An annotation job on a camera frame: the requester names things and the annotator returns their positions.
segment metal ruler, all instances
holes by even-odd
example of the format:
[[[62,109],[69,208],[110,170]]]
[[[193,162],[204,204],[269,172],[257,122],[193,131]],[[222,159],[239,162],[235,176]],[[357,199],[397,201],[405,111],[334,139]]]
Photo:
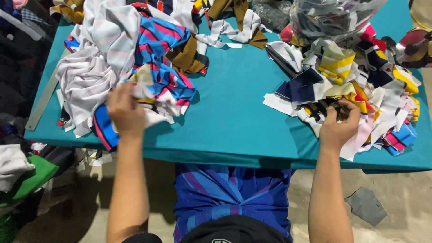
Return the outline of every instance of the metal ruler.
[[[65,56],[70,55],[69,50],[64,49],[63,54],[61,55],[60,59],[63,59]],[[36,129],[36,126],[39,123],[39,120],[42,117],[42,114],[44,113],[45,108],[47,107],[48,102],[51,99],[51,96],[54,93],[55,88],[57,87],[58,80],[55,77],[57,74],[57,66],[54,69],[53,74],[51,75],[51,78],[48,80],[47,85],[45,86],[44,91],[41,94],[41,97],[38,100],[38,103],[36,104],[35,108],[33,109],[32,113],[30,114],[29,120],[27,121],[27,124],[25,125],[25,129],[28,131],[34,131]]]

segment person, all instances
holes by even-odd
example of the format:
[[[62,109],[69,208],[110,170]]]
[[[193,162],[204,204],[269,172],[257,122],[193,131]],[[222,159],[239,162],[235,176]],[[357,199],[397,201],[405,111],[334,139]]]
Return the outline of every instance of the person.
[[[339,153],[357,133],[360,111],[340,100],[348,118],[338,123],[329,107],[320,130],[320,150],[308,212],[311,243],[352,243],[344,204]],[[147,233],[149,195],[142,159],[145,113],[123,84],[108,98],[117,127],[118,162],[107,227],[108,243],[161,243]],[[176,243],[290,243],[286,193],[294,171],[176,164]]]

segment gray fabric scrap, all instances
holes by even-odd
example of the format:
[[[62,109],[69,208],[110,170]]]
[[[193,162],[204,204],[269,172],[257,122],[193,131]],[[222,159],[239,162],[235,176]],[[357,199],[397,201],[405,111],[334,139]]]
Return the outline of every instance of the gray fabric scrap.
[[[351,212],[371,224],[377,226],[386,216],[387,212],[375,197],[372,190],[360,187],[355,193],[345,199],[351,206]]]

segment plastic bag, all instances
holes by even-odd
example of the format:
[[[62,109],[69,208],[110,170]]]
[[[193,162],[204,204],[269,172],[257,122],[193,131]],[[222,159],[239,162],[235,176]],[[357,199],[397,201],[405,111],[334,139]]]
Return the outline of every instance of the plastic bag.
[[[279,1],[270,4],[257,3],[252,7],[252,10],[258,14],[261,23],[266,27],[282,31],[288,24],[290,7],[290,2]]]
[[[340,42],[360,31],[387,0],[294,0],[293,38],[309,45],[322,37]]]

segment forearm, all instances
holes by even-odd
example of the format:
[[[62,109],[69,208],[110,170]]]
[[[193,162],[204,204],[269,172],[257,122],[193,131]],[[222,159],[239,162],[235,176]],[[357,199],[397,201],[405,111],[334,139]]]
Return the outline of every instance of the forearm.
[[[353,231],[346,214],[337,151],[322,149],[312,183],[308,215],[311,243],[351,243]]]
[[[108,217],[107,242],[121,243],[147,230],[149,195],[142,158],[142,139],[118,144],[117,170]]]

